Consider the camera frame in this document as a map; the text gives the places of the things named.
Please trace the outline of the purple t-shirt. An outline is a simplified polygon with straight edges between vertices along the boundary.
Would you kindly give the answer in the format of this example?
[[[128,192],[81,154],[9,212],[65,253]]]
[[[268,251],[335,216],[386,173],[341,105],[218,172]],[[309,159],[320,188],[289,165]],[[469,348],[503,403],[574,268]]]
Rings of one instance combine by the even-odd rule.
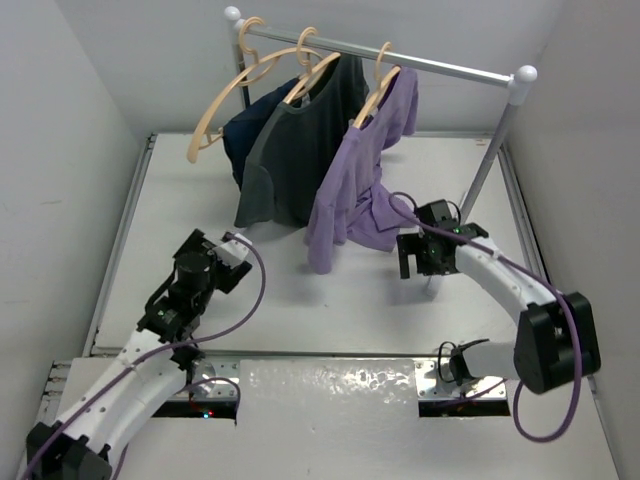
[[[417,72],[399,68],[381,83],[348,127],[316,192],[305,243],[316,274],[332,269],[334,248],[348,241],[391,252],[399,230],[410,223],[406,203],[391,199],[382,184],[384,150],[415,133],[419,103]]]

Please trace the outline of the beige plastic hanger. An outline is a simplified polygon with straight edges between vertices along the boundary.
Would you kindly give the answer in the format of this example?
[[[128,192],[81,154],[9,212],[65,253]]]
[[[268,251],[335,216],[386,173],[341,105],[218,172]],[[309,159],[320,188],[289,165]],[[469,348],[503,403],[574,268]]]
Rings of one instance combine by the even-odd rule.
[[[352,126],[361,129],[366,119],[377,109],[383,100],[391,82],[401,71],[401,67],[394,65],[385,76],[381,74],[381,64],[383,57],[392,49],[392,43],[387,41],[383,44],[376,57],[374,65],[374,80],[376,81],[375,91],[367,98],[362,109],[354,119]]]

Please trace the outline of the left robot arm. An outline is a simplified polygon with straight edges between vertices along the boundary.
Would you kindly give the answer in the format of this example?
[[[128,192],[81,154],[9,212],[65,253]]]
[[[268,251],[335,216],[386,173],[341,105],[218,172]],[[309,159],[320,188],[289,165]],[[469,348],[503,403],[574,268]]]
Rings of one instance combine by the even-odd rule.
[[[116,478],[144,424],[174,394],[196,386],[204,354],[193,334],[213,294],[230,293],[251,271],[253,251],[240,234],[212,242],[194,230],[108,368],[72,407],[29,432],[23,478]]]

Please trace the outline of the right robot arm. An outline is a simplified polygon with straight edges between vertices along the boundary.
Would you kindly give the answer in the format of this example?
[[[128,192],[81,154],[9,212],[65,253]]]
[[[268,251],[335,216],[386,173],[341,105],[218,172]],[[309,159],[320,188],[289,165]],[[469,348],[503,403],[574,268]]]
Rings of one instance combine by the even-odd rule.
[[[462,387],[497,376],[543,394],[600,370],[592,306],[584,295],[563,294],[514,263],[486,230],[453,217],[445,200],[416,208],[410,219],[418,231],[396,238],[401,278],[409,278],[411,258],[425,276],[463,274],[516,325],[511,342],[479,339],[453,347],[443,381]]]

